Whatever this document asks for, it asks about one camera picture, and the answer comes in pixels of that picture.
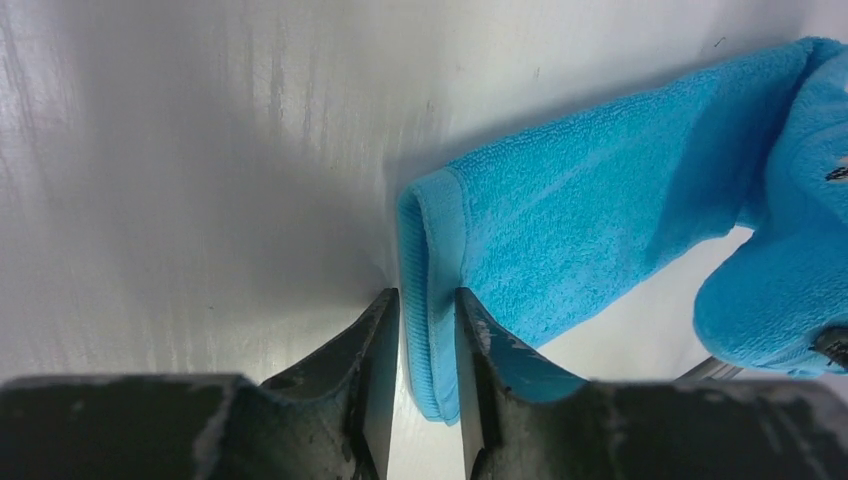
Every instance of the towel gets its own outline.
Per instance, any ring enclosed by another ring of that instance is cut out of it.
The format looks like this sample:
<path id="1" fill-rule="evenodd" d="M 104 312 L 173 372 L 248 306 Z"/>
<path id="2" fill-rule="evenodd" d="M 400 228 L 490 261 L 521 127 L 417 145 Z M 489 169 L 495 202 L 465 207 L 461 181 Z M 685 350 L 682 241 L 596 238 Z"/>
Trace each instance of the towel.
<path id="1" fill-rule="evenodd" d="M 695 330 L 743 367 L 841 371 L 809 347 L 848 325 L 848 54 L 801 41 L 483 146 L 398 200 L 412 391 L 459 416 L 453 292 L 539 347 L 699 242 L 752 239 L 704 284 Z"/>

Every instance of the white surface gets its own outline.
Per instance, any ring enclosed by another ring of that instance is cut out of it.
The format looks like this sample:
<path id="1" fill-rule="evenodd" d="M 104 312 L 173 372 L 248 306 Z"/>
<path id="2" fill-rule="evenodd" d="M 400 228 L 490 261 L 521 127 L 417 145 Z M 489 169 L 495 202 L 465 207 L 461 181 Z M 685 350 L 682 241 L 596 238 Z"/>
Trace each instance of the white surface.
<path id="1" fill-rule="evenodd" d="M 396 284 L 394 199 L 410 179 L 718 58 L 848 39 L 848 8 L 0 0 L 0 30 L 0 377 L 259 380 Z M 591 376 L 685 370 L 703 353 L 692 296 L 740 238 L 544 352 Z M 390 478 L 461 478 L 459 429 L 426 423 L 399 380 Z"/>

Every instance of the folded towel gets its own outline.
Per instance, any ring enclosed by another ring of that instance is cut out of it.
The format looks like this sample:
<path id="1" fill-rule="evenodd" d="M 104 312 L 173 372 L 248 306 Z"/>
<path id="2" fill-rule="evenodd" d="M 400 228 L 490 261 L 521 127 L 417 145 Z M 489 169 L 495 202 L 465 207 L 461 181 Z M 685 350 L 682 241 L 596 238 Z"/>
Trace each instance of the folded towel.
<path id="1" fill-rule="evenodd" d="M 734 225 L 756 229 L 706 282 L 696 331 L 718 358 L 838 370 L 809 352 L 848 324 L 848 54 L 804 39 L 503 138 L 398 204 L 412 390 L 459 415 L 453 291 L 538 347 Z"/>

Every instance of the blue towel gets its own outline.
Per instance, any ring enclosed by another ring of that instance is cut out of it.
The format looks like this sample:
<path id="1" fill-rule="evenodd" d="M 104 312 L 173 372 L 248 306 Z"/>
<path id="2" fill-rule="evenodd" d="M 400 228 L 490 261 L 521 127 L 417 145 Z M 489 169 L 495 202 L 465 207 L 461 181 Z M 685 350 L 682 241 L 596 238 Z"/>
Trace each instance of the blue towel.
<path id="1" fill-rule="evenodd" d="M 701 289 L 715 356 L 841 370 L 809 351 L 848 325 L 848 53 L 804 39 L 525 130 L 412 183 L 398 204 L 412 390 L 459 416 L 453 292 L 538 347 L 699 242 L 753 238 Z"/>

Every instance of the black gripper tip on towel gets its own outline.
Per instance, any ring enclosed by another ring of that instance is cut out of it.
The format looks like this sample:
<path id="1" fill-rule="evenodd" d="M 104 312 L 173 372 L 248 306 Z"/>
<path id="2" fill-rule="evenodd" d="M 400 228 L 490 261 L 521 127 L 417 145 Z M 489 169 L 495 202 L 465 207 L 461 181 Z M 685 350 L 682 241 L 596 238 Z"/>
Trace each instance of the black gripper tip on towel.
<path id="1" fill-rule="evenodd" d="M 813 342 L 813 348 L 842 368 L 848 369 L 848 328 L 828 328 Z"/>

